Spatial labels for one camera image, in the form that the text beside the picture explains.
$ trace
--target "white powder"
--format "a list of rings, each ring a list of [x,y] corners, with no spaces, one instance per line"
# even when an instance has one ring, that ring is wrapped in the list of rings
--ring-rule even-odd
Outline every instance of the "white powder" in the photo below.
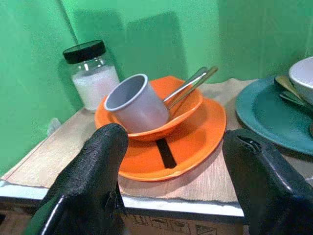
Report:
[[[75,74],[72,79],[85,108],[92,112],[97,109],[103,97],[119,84],[114,66],[103,66],[92,71],[82,71]]]

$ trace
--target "green plate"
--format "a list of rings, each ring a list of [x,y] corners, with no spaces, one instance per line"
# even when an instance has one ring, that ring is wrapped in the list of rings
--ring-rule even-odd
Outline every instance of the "green plate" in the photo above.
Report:
[[[251,83],[237,97],[236,111],[252,131],[283,147],[313,155],[313,114],[279,97],[274,77]]]

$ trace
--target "green backdrop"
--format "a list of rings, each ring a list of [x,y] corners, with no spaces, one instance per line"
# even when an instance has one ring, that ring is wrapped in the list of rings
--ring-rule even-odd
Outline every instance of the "green backdrop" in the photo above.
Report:
[[[51,0],[0,2],[0,174],[82,107],[62,51],[105,41],[121,79],[146,73],[209,82],[286,73],[313,54],[313,1]]]

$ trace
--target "orange plate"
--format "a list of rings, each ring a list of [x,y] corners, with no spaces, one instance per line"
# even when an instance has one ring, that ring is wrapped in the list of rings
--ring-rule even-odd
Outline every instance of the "orange plate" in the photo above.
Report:
[[[223,106],[203,99],[201,106],[166,137],[177,166],[165,169],[155,141],[130,140],[119,174],[138,181],[162,181],[177,177],[200,164],[223,138],[226,113]]]
[[[164,99],[168,94],[173,92],[178,88],[184,81],[179,80],[175,77],[168,76],[153,80],[150,82],[151,86],[157,93],[157,95]],[[104,109],[104,102],[107,97],[104,97],[100,102],[97,111],[94,115],[94,122],[97,129],[106,124],[119,121],[115,116]],[[168,134],[170,134],[180,123],[186,120],[190,115],[192,115],[196,109],[201,105],[203,96],[199,90],[194,90],[186,99],[179,102],[171,110],[171,120],[164,126],[157,129],[141,132],[141,133],[129,133],[128,137],[130,139],[138,141],[155,141],[159,140]]]

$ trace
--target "table surface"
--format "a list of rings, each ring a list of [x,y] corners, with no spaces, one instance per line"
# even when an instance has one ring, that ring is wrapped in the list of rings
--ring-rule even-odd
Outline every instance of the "table surface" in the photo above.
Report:
[[[201,91],[205,96],[206,88],[209,84],[203,84]],[[286,157],[286,160],[301,173],[308,183],[313,183],[313,162],[311,159],[305,157]],[[29,199],[41,200],[46,195],[48,189],[19,186],[0,181],[0,197],[3,198],[16,198],[16,199]],[[203,201],[188,201],[182,199],[162,199],[162,198],[148,198],[148,197],[133,197],[123,195],[123,201],[127,208],[148,210],[148,211],[161,211],[161,212],[178,212],[178,213],[191,213],[193,217],[196,214],[201,215],[201,219],[212,219],[215,216],[218,220],[225,216],[228,222],[238,221],[243,219],[244,214],[238,202],[222,203],[217,201],[203,202]]]

